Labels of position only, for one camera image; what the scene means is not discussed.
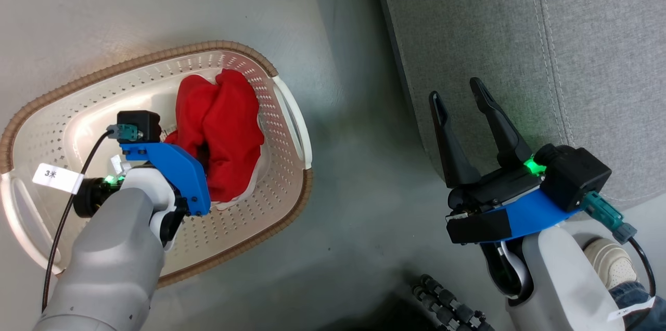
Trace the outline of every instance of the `white plastic basket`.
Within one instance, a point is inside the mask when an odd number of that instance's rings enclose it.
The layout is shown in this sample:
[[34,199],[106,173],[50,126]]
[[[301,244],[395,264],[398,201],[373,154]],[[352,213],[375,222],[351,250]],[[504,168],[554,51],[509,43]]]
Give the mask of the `white plastic basket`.
[[[254,49],[229,41],[183,46],[129,60],[71,82],[27,104],[0,142],[2,203],[9,225],[33,260],[46,267],[52,234],[68,194],[33,184],[40,163],[79,171],[96,139],[120,110],[159,113],[164,128],[175,125],[181,80],[198,73],[209,80],[223,68],[238,70],[254,87],[262,146],[252,196],[205,217],[186,218],[166,256],[160,285],[181,281],[256,246],[284,229],[302,211],[312,185],[312,149],[303,117],[271,63]],[[101,146],[86,177],[112,174],[119,145]],[[53,272],[69,263],[71,246],[87,220],[69,215]]]

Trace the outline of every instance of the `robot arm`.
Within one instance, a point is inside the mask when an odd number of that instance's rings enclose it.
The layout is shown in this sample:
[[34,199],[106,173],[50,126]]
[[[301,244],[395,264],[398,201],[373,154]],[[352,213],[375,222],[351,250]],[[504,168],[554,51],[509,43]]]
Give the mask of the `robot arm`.
[[573,237],[557,227],[584,211],[619,243],[633,239],[636,229],[598,194],[611,170],[584,148],[547,144],[534,155],[483,82],[472,78],[469,86],[490,125],[500,168],[480,175],[469,163],[440,95],[432,92],[435,135],[452,188],[451,241],[481,247],[518,329],[623,329],[621,320],[607,322],[616,304]]
[[173,190],[155,168],[128,171],[74,241],[72,259],[35,331],[136,331],[164,267],[150,227]]
[[145,163],[112,184],[83,180],[73,206],[91,219],[74,241],[36,331],[138,331],[183,217],[209,213],[202,165],[160,142],[159,119],[124,111],[107,129],[127,160]]

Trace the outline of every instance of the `sneaker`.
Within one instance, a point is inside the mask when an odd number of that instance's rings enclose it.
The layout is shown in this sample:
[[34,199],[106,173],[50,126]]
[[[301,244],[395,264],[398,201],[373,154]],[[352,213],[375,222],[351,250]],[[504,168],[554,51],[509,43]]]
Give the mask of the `sneaker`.
[[595,272],[610,290],[625,282],[637,282],[631,258],[621,246],[607,238],[593,241],[583,251]]

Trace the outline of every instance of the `gray fabric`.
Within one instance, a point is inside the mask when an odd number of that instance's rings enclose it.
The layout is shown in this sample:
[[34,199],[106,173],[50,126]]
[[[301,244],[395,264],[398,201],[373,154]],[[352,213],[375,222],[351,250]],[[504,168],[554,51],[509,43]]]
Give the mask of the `gray fabric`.
[[613,170],[620,209],[664,192],[666,0],[386,0],[426,152],[442,94],[471,162],[497,150],[468,80],[481,78],[533,150],[583,146]]

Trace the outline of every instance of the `brown basket rim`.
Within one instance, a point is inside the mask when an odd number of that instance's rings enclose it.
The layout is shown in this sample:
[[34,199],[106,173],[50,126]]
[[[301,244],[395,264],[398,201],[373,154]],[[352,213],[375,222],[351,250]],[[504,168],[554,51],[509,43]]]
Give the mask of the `brown basket rim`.
[[[2,138],[0,138],[0,173],[5,174],[14,169],[12,150],[14,149],[14,140],[16,135],[26,120],[39,109],[47,106],[48,104],[54,103],[58,99],[69,96],[69,94],[80,91],[84,87],[96,84],[97,82],[114,77],[115,75],[151,65],[152,63],[157,63],[157,61],[164,61],[173,58],[179,58],[180,56],[212,50],[226,50],[240,53],[256,61],[270,77],[276,77],[278,75],[278,71],[275,69],[273,64],[268,59],[266,59],[265,56],[257,52],[255,49],[250,48],[249,46],[245,46],[233,41],[199,42],[198,44],[165,49],[159,52],[154,52],[152,54],[123,61],[122,63],[118,63],[117,65],[90,73],[85,77],[78,78],[61,87],[58,87],[57,89],[54,89],[53,91],[50,91],[47,94],[34,99],[30,103],[26,104],[23,108],[21,108],[21,110],[19,110],[19,112],[17,112],[9,121],[5,131],[2,133]],[[303,170],[303,187],[301,189],[300,195],[298,196],[298,201],[295,205],[293,205],[293,208],[287,213],[287,215],[285,215],[285,217],[273,224],[273,226],[265,229],[262,232],[259,232],[258,234],[246,239],[245,241],[242,241],[239,244],[236,244],[224,252],[217,253],[213,257],[202,260],[201,262],[197,262],[196,264],[190,265],[185,269],[181,269],[160,277],[157,284],[158,288],[183,281],[184,279],[197,275],[200,272],[212,269],[216,265],[226,262],[243,252],[247,252],[247,250],[250,250],[250,248],[263,243],[271,236],[274,236],[278,232],[282,231],[286,228],[286,226],[291,224],[291,222],[293,222],[304,210],[308,199],[310,198],[311,191],[312,169]]]

